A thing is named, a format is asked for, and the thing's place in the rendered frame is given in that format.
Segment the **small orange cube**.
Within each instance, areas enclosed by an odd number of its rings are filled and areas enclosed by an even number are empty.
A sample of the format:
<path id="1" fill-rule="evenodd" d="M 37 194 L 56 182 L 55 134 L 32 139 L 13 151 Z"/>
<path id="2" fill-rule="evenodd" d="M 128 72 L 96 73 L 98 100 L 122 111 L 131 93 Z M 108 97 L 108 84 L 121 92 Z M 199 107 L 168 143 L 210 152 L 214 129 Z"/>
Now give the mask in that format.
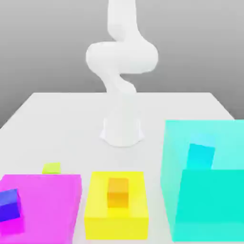
<path id="1" fill-rule="evenodd" d="M 128 208 L 129 180 L 127 178 L 109 178 L 107 206 L 108 208 Z"/>

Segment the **small lime cube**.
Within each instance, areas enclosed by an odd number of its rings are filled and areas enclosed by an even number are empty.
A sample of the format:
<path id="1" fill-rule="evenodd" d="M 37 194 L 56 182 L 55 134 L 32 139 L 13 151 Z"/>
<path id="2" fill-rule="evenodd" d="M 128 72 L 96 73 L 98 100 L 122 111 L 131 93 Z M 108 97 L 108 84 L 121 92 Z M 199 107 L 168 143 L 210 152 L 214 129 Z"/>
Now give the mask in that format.
<path id="1" fill-rule="evenodd" d="M 61 164 L 60 163 L 45 163 L 42 169 L 42 174 L 60 174 Z"/>

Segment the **small cyan cube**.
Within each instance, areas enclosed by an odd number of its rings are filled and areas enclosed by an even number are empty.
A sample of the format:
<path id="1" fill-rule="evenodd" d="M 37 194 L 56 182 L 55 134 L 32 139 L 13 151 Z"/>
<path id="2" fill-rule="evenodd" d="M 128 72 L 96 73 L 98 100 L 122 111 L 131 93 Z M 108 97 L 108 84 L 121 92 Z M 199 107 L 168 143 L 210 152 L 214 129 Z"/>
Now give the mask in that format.
<path id="1" fill-rule="evenodd" d="M 187 169 L 211 169 L 214 160 L 215 148 L 191 143 L 187 155 Z"/>

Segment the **small blue cube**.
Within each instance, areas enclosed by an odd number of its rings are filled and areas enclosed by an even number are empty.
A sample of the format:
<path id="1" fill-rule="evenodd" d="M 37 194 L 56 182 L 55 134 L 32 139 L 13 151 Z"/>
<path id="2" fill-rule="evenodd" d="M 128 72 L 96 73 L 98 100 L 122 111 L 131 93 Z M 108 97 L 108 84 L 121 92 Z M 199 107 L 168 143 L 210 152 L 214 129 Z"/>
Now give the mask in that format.
<path id="1" fill-rule="evenodd" d="M 20 217 L 20 200 L 17 189 L 0 192 L 0 222 Z"/>

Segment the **large yellow box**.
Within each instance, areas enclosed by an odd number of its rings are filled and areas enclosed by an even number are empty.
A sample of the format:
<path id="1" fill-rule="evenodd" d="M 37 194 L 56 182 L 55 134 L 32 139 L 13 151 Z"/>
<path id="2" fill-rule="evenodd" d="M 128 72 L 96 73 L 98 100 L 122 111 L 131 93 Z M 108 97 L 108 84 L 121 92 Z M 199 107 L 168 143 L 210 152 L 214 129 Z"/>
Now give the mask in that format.
<path id="1" fill-rule="evenodd" d="M 108 208 L 109 178 L 129 180 L 128 208 Z M 149 212 L 143 172 L 92 172 L 84 226 L 87 240 L 146 240 Z"/>

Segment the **large magenta box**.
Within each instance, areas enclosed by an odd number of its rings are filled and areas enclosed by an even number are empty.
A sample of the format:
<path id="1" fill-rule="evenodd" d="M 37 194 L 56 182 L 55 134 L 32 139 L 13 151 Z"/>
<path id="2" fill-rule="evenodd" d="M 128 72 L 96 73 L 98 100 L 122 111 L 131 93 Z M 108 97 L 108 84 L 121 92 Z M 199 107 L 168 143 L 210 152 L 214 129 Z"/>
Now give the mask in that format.
<path id="1" fill-rule="evenodd" d="M 79 174 L 6 174 L 0 192 L 10 189 L 18 190 L 20 217 L 0 222 L 0 244 L 72 244 Z"/>

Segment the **large turquoise box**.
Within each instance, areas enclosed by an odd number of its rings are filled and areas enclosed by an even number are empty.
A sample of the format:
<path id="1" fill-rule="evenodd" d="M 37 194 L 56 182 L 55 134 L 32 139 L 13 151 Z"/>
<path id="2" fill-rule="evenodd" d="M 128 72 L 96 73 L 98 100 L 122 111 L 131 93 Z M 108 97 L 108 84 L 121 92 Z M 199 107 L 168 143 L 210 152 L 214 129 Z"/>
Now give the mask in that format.
<path id="1" fill-rule="evenodd" d="M 191 143 L 211 169 L 186 168 Z M 244 242 L 244 120 L 167 120 L 160 185 L 174 242 Z"/>

